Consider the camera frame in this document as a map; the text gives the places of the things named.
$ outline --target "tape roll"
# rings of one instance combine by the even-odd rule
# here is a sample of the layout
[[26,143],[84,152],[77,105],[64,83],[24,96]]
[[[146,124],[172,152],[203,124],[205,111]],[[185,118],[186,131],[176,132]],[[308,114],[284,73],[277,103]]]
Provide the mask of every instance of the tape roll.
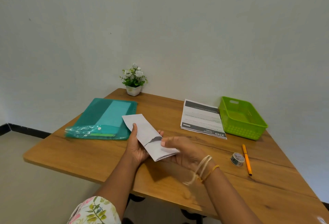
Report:
[[231,156],[231,162],[234,165],[241,167],[243,165],[243,163],[245,162],[245,158],[243,157],[243,155],[236,152],[236,153],[233,153],[233,155]]

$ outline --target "white flower pot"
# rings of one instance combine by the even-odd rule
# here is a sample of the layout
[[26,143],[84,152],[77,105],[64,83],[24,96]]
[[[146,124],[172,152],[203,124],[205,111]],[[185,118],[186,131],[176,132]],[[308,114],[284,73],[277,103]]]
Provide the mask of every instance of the white flower pot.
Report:
[[138,86],[138,87],[131,87],[131,86],[127,86],[126,85],[126,89],[127,89],[127,93],[131,96],[137,96],[140,92],[142,87]]

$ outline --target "green plastic basket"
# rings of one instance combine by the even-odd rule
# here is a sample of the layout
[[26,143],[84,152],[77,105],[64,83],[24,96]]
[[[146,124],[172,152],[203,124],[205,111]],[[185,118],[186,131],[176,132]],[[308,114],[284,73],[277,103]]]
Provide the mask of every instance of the green plastic basket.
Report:
[[218,109],[227,133],[257,140],[268,127],[254,106],[247,101],[222,97]]

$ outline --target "person's right arm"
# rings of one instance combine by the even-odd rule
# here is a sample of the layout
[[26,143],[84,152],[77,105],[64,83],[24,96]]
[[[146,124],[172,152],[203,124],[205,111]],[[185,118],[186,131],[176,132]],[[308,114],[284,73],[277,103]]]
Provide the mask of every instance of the person's right arm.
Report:
[[[177,163],[185,168],[196,170],[201,160],[207,154],[182,136],[163,138],[161,145],[176,148],[179,154],[166,158],[166,161]],[[210,160],[203,175],[207,175],[215,166]],[[220,168],[216,168],[204,181],[209,198],[223,224],[261,224],[262,222],[248,207],[239,193],[235,190]]]

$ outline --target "wooden table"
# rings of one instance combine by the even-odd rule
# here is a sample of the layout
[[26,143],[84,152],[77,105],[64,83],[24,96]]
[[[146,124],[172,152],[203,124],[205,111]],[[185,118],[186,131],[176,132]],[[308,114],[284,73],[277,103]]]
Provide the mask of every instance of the wooden table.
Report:
[[[137,114],[142,113],[155,129],[164,130],[164,136],[188,136],[214,158],[264,223],[320,223],[318,216],[329,223],[327,209],[268,132],[258,141],[229,134],[224,140],[181,129],[183,101],[146,93],[131,97],[125,89],[117,89],[106,98],[137,101]],[[23,155],[24,160],[101,184],[125,151],[126,141],[65,138],[65,128],[78,118],[28,150]],[[233,152],[242,153],[242,144],[247,146],[253,176],[248,175],[245,165],[236,167],[230,161]],[[138,169],[132,193],[218,218],[199,181],[192,186],[182,184],[190,179],[191,172],[184,168],[147,159]]]

